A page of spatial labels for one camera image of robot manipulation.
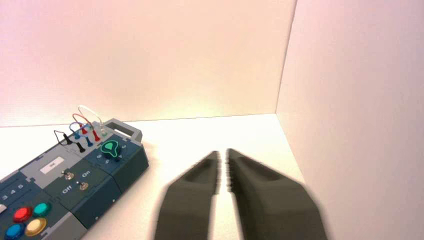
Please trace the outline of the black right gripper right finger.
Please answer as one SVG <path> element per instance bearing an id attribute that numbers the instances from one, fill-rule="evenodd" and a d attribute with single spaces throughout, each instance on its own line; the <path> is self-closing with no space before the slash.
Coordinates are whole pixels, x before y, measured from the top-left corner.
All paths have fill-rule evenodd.
<path id="1" fill-rule="evenodd" d="M 229 148 L 229 189 L 245 240 L 326 240 L 320 209 L 299 182 Z"/>

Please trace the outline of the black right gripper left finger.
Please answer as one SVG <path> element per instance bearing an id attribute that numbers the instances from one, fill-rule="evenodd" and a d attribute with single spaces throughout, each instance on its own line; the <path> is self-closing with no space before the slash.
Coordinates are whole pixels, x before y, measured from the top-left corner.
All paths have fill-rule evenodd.
<path id="1" fill-rule="evenodd" d="M 158 212 L 155 240 L 208 239 L 219 163 L 219 152 L 214 150 L 168 185 Z"/>

